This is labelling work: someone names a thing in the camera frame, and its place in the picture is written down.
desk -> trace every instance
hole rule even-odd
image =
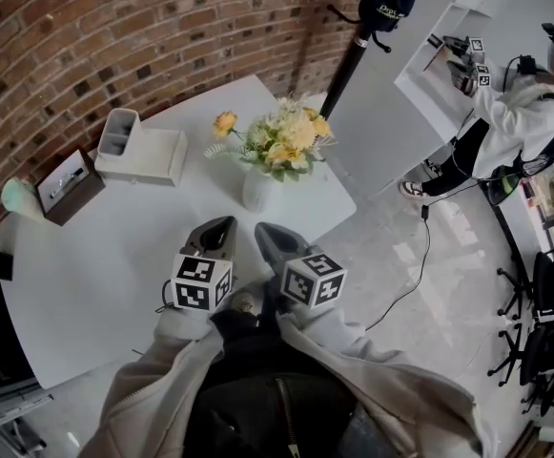
[[[14,258],[13,281],[2,281],[3,293],[41,386],[148,347],[174,255],[203,222],[237,217],[235,274],[242,286],[268,270],[254,241],[257,222],[284,225],[313,241],[355,213],[344,187],[320,163],[300,183],[285,183],[278,208],[251,214],[240,200],[244,165],[202,155],[220,112],[235,111],[245,129],[276,108],[255,76],[187,100],[143,122],[185,131],[189,149],[179,188],[111,180],[63,227],[17,215],[0,224],[0,250]]]
[[[500,224],[512,248],[514,258],[518,258],[517,264],[522,262],[523,275],[526,276],[525,282],[532,281],[535,257],[539,252],[551,249],[537,207],[528,206],[523,186],[519,185],[516,191],[495,209],[498,209],[503,215],[505,225],[502,222]]]

white vase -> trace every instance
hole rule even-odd
[[[242,186],[242,203],[249,212],[260,214],[275,205],[280,198],[282,183],[271,175],[252,167],[245,175]]]

black pole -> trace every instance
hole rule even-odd
[[[334,75],[334,79],[330,84],[330,90],[325,97],[323,107],[321,107],[321,115],[328,118],[334,107],[336,106],[344,87],[351,79],[355,68],[359,64],[361,57],[365,53],[365,49],[368,47],[368,40],[372,35],[372,31],[368,30],[366,26],[362,26],[359,29],[358,34],[353,39],[351,47],[346,52],[344,59],[340,63],[338,71]]]

brick wall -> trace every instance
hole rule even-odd
[[[145,118],[250,73],[325,90],[354,31],[325,5],[358,2],[0,0],[0,192],[94,148],[113,107]]]

gray floor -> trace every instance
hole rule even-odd
[[[420,206],[395,186],[365,198],[351,178],[334,168],[358,211],[319,244],[349,269],[341,304],[350,319],[369,324],[418,278],[426,247]],[[503,457],[527,422],[520,404],[525,390],[517,385],[517,375],[502,388],[498,376],[486,376],[505,354],[497,332],[511,325],[496,315],[511,294],[495,273],[511,265],[507,244],[478,189],[431,207],[429,227],[431,250],[421,285],[369,336],[380,349],[404,350],[419,365],[473,392],[497,433]],[[53,403],[28,417],[49,445],[42,456],[76,456],[76,443],[83,446],[96,427],[114,372],[135,358],[131,354],[61,385],[52,392]]]

